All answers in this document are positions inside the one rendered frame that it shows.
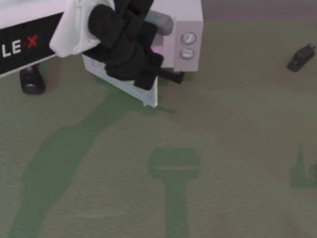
red letter x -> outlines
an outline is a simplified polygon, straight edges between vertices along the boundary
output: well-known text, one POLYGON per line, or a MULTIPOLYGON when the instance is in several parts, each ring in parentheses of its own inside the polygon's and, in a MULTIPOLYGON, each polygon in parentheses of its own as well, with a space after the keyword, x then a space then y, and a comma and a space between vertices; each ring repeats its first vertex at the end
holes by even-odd
POLYGON ((37 39, 37 35, 34 35, 33 37, 28 36, 28 40, 29 40, 29 45, 28 45, 28 49, 30 49, 32 46, 36 47, 36 39, 37 39))

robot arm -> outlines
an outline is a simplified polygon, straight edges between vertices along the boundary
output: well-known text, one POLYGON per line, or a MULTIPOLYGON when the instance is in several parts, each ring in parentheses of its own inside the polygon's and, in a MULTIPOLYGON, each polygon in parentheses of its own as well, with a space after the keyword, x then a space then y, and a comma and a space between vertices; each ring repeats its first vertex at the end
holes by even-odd
MULTIPOLYGON (((186 5, 200 0, 181 1, 186 5)), ((179 16, 160 9, 162 4, 166 6, 169 2, 10 0, 10 3, 0 3, 3 13, 0 18, 14 16, 0 23, 0 76, 55 55, 66 57, 82 53, 103 62, 107 75, 121 81, 134 81, 136 87, 144 90, 152 88, 157 76, 181 83, 184 73, 175 74, 161 68, 168 66, 168 61, 172 67, 179 68, 177 62, 171 63, 168 47, 164 48, 165 52, 153 50, 157 36, 163 39, 161 45, 169 40, 169 45, 177 49, 173 39, 178 34, 175 19, 177 22, 179 16)), ((199 45, 197 61, 201 35, 196 34, 196 37, 199 38, 196 39, 199 45)), ((190 68, 188 61, 185 62, 188 59, 182 60, 183 65, 190 68)))

white letter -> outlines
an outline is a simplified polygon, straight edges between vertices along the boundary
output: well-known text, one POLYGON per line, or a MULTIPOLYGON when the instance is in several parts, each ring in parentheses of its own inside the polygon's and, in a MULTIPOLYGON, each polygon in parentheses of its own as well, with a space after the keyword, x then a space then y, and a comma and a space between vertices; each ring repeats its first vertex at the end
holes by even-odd
POLYGON ((2 45, 2 56, 3 56, 3 58, 11 56, 11 53, 5 52, 5 45, 2 45))
POLYGON ((13 54, 17 54, 21 52, 21 41, 17 40, 17 41, 13 41, 12 42, 12 52, 13 54))

green table surface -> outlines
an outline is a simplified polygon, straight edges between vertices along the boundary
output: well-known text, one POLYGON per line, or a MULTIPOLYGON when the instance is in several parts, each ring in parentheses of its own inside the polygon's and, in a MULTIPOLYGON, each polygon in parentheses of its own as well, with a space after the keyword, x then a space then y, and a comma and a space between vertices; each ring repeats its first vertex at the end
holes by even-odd
POLYGON ((1 238, 316 238, 317 67, 286 64, 315 22, 205 25, 200 70, 159 106, 43 65, 0 80, 1 238))

background wall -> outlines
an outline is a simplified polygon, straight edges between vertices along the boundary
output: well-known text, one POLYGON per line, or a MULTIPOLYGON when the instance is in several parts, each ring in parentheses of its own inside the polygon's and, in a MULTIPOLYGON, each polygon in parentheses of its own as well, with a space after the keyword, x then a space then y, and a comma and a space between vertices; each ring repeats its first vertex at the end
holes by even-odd
POLYGON ((206 20, 316 20, 313 0, 202 0, 206 20))

